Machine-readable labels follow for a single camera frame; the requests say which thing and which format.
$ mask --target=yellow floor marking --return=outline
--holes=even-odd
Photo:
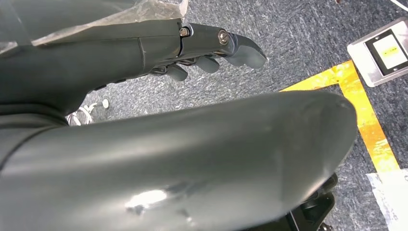
[[[334,66],[282,91],[315,90],[335,84],[340,85],[344,96],[356,108],[358,129],[377,172],[400,169],[352,61]]]

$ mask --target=robotic hand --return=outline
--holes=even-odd
[[[188,74],[178,64],[213,73],[219,68],[217,58],[251,68],[266,61],[249,38],[180,19],[95,26],[38,47],[19,47],[0,58],[1,76],[7,77],[0,79],[0,105],[29,99],[63,116],[75,111],[88,92],[109,83],[147,74],[183,81]]]
[[[147,74],[182,81],[179,64],[212,73],[217,58],[266,61],[249,38],[179,19],[1,53],[0,230],[328,230],[331,175],[357,133],[341,96],[281,92],[67,126],[92,90]]]

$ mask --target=metal screw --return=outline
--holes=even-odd
[[[218,33],[218,40],[221,45],[227,45],[229,40],[228,32],[225,30],[220,30]]]
[[[187,37],[190,35],[190,30],[187,27],[182,27],[180,29],[180,36]]]

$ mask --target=cable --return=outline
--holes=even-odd
[[[408,12],[408,7],[404,6],[403,4],[401,4],[400,2],[398,2],[397,0],[390,0],[392,1],[395,5],[401,7],[404,11]]]

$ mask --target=black square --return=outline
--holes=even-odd
[[[399,65],[393,66],[390,69],[388,69],[385,66],[384,61],[382,60],[381,56],[378,54],[377,49],[375,49],[375,47],[374,47],[374,43],[381,40],[381,39],[383,39],[383,38],[385,38],[385,37],[387,37],[387,36],[389,36],[389,35],[393,35],[393,37],[396,40],[399,48],[401,49],[401,51],[403,52],[403,54],[405,55],[405,57],[408,60],[407,54],[405,53],[405,51],[402,48],[399,41],[396,39],[396,37],[395,37],[395,35],[394,35],[394,33],[393,33],[393,31],[391,29],[389,29],[389,30],[385,31],[384,33],[382,33],[382,34],[368,40],[367,42],[365,42],[365,44],[366,44],[367,48],[369,49],[372,57],[374,58],[375,62],[377,63],[377,66],[380,68],[383,76],[389,75],[389,74],[391,74],[391,73],[393,73],[395,71],[398,71],[398,70],[408,66],[408,61],[403,62],[403,63],[401,63]]]

